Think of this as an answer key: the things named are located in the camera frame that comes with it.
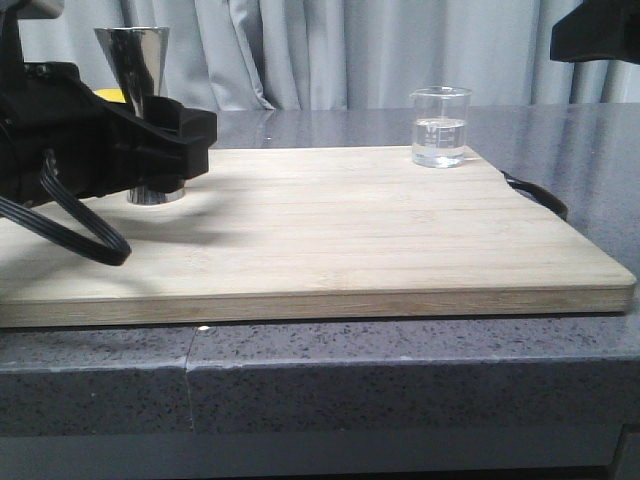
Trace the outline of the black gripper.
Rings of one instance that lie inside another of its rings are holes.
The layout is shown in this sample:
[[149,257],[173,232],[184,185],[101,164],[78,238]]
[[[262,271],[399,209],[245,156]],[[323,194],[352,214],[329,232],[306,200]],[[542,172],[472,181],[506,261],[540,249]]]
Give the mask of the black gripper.
[[639,2],[583,1],[552,28],[550,59],[639,62]]
[[51,200],[40,183],[45,153],[79,198],[146,185],[168,193],[209,170],[217,115],[166,97],[143,99],[144,116],[84,85],[67,63],[1,66],[1,195]]

